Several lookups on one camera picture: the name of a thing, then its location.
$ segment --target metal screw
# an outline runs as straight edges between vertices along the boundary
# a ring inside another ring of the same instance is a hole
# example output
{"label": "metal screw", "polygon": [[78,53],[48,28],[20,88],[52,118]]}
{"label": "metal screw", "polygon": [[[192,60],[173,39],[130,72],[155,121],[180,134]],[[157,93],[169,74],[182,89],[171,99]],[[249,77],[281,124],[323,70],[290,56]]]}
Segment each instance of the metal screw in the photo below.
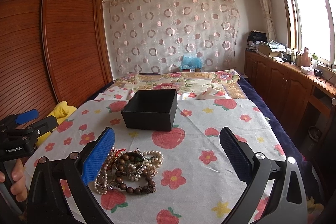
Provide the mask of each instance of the metal screw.
{"label": "metal screw", "polygon": [[78,158],[78,153],[77,152],[73,152],[73,153],[71,153],[70,154],[70,159],[72,159],[72,160],[75,160],[76,158]]}
{"label": "metal screw", "polygon": [[42,157],[39,159],[39,163],[43,164],[47,161],[47,158],[46,157]]}
{"label": "metal screw", "polygon": [[295,159],[293,157],[288,157],[288,162],[290,164],[294,164],[295,163]]}
{"label": "metal screw", "polygon": [[255,155],[257,157],[257,159],[263,160],[265,158],[265,155],[263,153],[256,153]]}

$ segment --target window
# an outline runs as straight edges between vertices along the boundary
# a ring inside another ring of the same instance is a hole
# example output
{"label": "window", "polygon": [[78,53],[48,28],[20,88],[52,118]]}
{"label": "window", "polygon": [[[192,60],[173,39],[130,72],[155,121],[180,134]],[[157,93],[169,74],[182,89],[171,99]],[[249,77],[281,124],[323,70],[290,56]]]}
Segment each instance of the window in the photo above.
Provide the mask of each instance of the window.
{"label": "window", "polygon": [[336,0],[287,0],[289,44],[305,47],[324,63],[335,64]]}

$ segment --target floral blanket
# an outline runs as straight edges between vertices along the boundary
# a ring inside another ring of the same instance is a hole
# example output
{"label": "floral blanket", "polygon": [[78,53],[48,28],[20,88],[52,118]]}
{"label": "floral blanket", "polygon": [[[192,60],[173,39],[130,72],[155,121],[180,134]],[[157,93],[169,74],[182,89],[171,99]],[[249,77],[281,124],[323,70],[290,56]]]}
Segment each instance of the floral blanket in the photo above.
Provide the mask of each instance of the floral blanket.
{"label": "floral blanket", "polygon": [[[254,152],[274,160],[286,158],[263,114],[247,99],[180,100],[171,132],[126,128],[120,113],[125,105],[126,101],[108,100],[81,105],[27,161],[27,187],[40,157],[64,159],[96,140],[105,127],[112,127],[117,149],[164,154],[164,163],[153,179],[157,189],[153,194],[136,196],[115,189],[101,196],[89,184],[113,223],[221,223],[246,188],[221,147],[221,129],[228,126]],[[144,183],[143,178],[126,182],[133,188]],[[272,183],[268,183],[251,222],[261,217]],[[67,182],[61,180],[61,185],[73,215],[83,221]]]}
{"label": "floral blanket", "polygon": [[[179,100],[184,99],[211,99],[204,97],[205,91],[209,95],[225,96],[226,99],[247,99],[237,81],[239,75],[235,70],[217,72],[174,72],[162,75],[129,74],[118,78],[108,90],[114,87],[129,89],[130,94],[137,90],[176,89]],[[97,99],[105,98],[101,94]]]}

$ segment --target white floral tablecloth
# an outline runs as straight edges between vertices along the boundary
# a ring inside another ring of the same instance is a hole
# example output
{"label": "white floral tablecloth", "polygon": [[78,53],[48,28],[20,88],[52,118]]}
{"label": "white floral tablecloth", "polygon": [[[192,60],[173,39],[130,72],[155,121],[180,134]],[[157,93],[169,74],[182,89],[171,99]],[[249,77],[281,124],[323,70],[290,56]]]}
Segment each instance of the white floral tablecloth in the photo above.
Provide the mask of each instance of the white floral tablecloth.
{"label": "white floral tablecloth", "polygon": [[[178,101],[174,128],[168,133],[126,128],[120,113],[125,104],[102,100],[79,107],[27,161],[27,187],[40,157],[64,159],[97,139],[105,127],[112,127],[117,149],[158,150],[165,158],[154,177],[157,191],[153,194],[134,196],[113,190],[101,196],[94,192],[115,224],[221,223],[246,187],[219,143],[221,129],[228,126],[254,152],[274,160],[285,159],[268,122],[248,99]],[[126,184],[138,187],[145,183],[141,178]],[[66,181],[61,184],[74,216],[83,221]],[[251,221],[260,218],[271,186],[266,187]]]}

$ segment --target jewelry pile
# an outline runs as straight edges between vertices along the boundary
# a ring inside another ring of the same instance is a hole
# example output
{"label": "jewelry pile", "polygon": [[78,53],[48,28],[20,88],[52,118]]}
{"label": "jewelry pile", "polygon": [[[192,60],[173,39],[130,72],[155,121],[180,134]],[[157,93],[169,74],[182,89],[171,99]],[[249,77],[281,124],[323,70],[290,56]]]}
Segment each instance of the jewelry pile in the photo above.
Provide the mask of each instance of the jewelry pile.
{"label": "jewelry pile", "polygon": [[[139,149],[125,152],[125,149],[117,150],[112,148],[103,166],[101,167],[95,181],[94,188],[99,194],[107,194],[108,190],[115,187],[120,190],[126,190],[129,194],[149,194],[154,193],[155,182],[153,178],[157,174],[157,169],[163,164],[163,154],[159,151],[149,150],[140,152]],[[127,177],[131,181],[138,181],[142,176],[147,181],[147,185],[135,188],[127,187],[122,176]]]}

